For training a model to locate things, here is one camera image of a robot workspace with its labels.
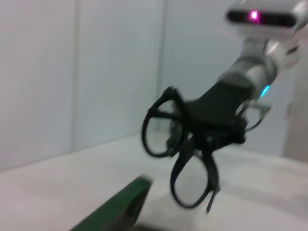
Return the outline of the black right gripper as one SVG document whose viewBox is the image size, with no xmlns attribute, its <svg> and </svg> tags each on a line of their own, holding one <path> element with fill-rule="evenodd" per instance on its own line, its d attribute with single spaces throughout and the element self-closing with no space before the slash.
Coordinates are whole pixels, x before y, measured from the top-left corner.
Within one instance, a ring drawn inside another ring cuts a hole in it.
<svg viewBox="0 0 308 231">
<path fill-rule="evenodd" d="M 216 166 L 215 135 L 226 132 L 235 139 L 236 144 L 245 142 L 247 123 L 236 115 L 237 109 L 252 95 L 252 85 L 243 86 L 217 82 L 205 94 L 195 100 L 185 102 L 185 106 L 197 126 L 200 136 L 201 151 L 196 148 L 193 134 L 185 131 L 179 157 L 201 159 L 204 165 Z"/>
</svg>

